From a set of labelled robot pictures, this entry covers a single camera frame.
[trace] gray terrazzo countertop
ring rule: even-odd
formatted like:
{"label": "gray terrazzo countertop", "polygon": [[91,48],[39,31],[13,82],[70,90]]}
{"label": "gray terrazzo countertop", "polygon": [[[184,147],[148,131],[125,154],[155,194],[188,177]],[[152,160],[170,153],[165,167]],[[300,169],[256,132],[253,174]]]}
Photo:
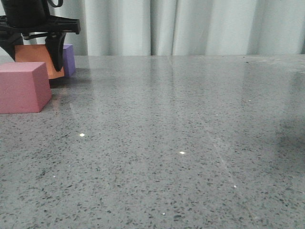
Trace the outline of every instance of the gray terrazzo countertop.
{"label": "gray terrazzo countertop", "polygon": [[304,55],[76,67],[0,114],[0,229],[304,228]]}

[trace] cube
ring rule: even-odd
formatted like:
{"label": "cube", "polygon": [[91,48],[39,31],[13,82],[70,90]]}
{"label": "cube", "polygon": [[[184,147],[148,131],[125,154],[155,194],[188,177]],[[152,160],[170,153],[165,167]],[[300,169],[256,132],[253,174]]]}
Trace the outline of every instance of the cube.
{"label": "cube", "polygon": [[15,45],[16,62],[46,62],[49,79],[63,77],[63,68],[60,72],[54,68],[51,56],[44,44]]}
{"label": "cube", "polygon": [[40,112],[50,99],[45,62],[0,65],[0,114]]}
{"label": "cube", "polygon": [[73,45],[65,44],[63,46],[63,69],[65,71],[65,76],[70,77],[75,72],[75,59]]}

